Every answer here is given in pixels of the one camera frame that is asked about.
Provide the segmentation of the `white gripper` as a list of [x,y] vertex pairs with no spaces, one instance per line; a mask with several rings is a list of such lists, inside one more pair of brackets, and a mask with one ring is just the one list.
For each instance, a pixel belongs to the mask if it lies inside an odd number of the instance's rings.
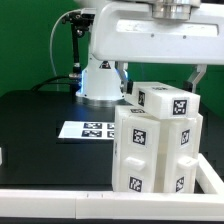
[[152,6],[110,2],[94,18],[91,52],[115,62],[122,93],[132,93],[126,62],[199,64],[185,82],[195,93],[207,65],[224,65],[224,5],[203,4],[186,21],[157,19]]

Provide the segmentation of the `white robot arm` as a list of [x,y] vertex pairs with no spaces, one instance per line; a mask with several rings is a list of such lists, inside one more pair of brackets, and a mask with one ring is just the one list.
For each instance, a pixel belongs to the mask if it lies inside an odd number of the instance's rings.
[[224,65],[224,5],[201,0],[74,0],[91,19],[80,97],[122,98],[123,63]]

